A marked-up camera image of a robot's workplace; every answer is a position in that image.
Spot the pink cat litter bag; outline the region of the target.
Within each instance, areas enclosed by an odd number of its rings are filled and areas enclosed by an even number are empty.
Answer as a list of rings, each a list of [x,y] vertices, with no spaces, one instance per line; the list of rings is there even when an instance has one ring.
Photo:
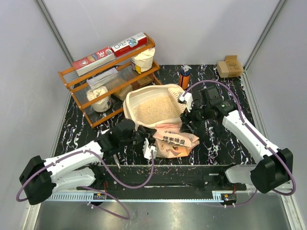
[[[190,133],[180,132],[180,124],[157,124],[153,135],[158,147],[158,158],[186,157],[199,145],[199,138]]]

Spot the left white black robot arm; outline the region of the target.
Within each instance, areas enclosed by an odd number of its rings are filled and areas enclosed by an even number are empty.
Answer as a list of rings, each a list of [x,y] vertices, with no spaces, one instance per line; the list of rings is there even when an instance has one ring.
[[[105,176],[98,166],[105,155],[115,155],[120,148],[142,145],[144,157],[154,159],[157,147],[156,129],[136,126],[124,119],[115,127],[103,131],[95,140],[63,155],[42,159],[32,157],[19,177],[22,185],[18,191],[18,202],[28,201],[37,205],[56,192],[67,189],[100,189],[105,186]]]

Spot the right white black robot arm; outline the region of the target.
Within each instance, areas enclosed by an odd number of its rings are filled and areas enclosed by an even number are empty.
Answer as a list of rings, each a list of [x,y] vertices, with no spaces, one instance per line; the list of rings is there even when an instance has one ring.
[[[178,102],[186,105],[180,115],[180,130],[195,133],[205,120],[216,120],[230,131],[248,150],[255,165],[230,165],[218,175],[219,186],[228,190],[235,184],[253,185],[265,194],[291,181],[293,154],[280,149],[265,138],[239,111],[235,101],[224,100],[217,88],[200,91],[202,101],[193,100],[189,92],[181,93]]]

